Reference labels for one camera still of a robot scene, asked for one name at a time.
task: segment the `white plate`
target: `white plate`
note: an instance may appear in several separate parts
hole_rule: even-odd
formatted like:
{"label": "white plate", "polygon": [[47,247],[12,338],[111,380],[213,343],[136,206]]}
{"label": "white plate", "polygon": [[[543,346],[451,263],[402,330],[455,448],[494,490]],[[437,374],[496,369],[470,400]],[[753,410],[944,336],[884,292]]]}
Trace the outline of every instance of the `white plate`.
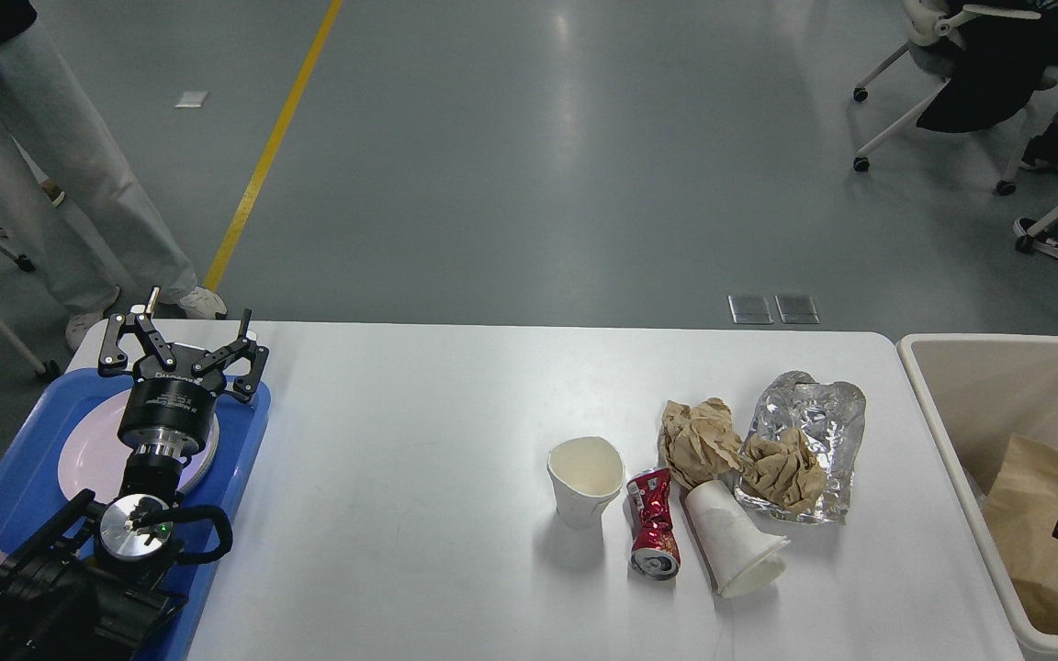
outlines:
{"label": "white plate", "polygon": [[[89,410],[68,435],[68,440],[59,452],[59,466],[56,470],[63,497],[72,499],[80,490],[92,490],[96,493],[97,501],[109,502],[121,492],[125,462],[133,452],[116,438],[116,429],[122,425],[122,414],[125,414],[127,401],[129,390],[113,394]],[[187,493],[202,480],[206,470],[211,469],[211,460],[215,457],[218,444],[219,419],[212,417],[206,446],[182,470],[178,491]]]}

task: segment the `trash bin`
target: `trash bin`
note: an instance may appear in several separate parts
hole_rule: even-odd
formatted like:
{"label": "trash bin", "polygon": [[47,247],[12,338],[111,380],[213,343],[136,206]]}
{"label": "trash bin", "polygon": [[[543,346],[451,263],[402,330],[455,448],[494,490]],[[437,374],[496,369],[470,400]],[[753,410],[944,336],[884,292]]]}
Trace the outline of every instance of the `trash bin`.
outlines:
{"label": "trash bin", "polygon": [[897,351],[1016,637],[1034,658],[1058,656],[1058,636],[1027,620],[966,477],[990,492],[1011,435],[1058,448],[1058,337],[908,335]]}

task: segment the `crumpled brown paper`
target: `crumpled brown paper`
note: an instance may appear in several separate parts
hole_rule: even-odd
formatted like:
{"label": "crumpled brown paper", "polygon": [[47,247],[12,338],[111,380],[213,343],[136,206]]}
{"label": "crumpled brown paper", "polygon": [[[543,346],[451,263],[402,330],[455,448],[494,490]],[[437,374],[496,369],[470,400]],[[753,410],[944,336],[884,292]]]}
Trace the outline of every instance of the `crumpled brown paper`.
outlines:
{"label": "crumpled brown paper", "polygon": [[806,435],[790,427],[778,440],[750,436],[742,459],[744,489],[786,508],[794,514],[806,512],[826,486],[826,470],[806,446]]}
{"label": "crumpled brown paper", "polygon": [[982,514],[1027,619],[1058,636],[1058,448],[1011,436]]}
{"label": "crumpled brown paper", "polygon": [[664,406],[659,460],[685,489],[696,489],[722,473],[740,470],[741,444],[734,432],[734,414],[726,402],[709,398],[693,407],[673,401]]}

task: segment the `gray floor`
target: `gray floor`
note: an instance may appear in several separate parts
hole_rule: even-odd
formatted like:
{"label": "gray floor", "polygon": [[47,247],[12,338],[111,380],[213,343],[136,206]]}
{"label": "gray floor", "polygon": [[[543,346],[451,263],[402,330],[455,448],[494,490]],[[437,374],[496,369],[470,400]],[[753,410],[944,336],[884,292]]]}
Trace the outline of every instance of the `gray floor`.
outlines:
{"label": "gray floor", "polygon": [[[328,4],[35,4],[202,275]],[[801,293],[822,324],[797,330],[1058,335],[1058,262],[1010,231],[1058,176],[991,195],[1017,121],[852,172],[935,87],[902,59],[853,104],[901,41],[895,0],[345,0],[219,292],[263,318],[680,328]],[[187,89],[204,108],[171,108]],[[61,310],[1,258],[0,310],[67,361]],[[0,456],[40,392],[0,338]]]}

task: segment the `crushed soda can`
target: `crushed soda can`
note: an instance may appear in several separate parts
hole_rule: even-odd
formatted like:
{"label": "crushed soda can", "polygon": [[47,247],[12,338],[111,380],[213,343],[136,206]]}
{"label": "crushed soda can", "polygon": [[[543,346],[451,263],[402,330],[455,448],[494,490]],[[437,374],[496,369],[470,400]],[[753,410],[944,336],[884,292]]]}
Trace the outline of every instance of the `crushed soda can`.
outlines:
{"label": "crushed soda can", "polygon": [[635,507],[639,527],[631,546],[631,567],[655,581],[668,581],[679,572],[679,549],[668,507],[671,481],[668,469],[657,469],[632,477],[626,483],[626,497]]}

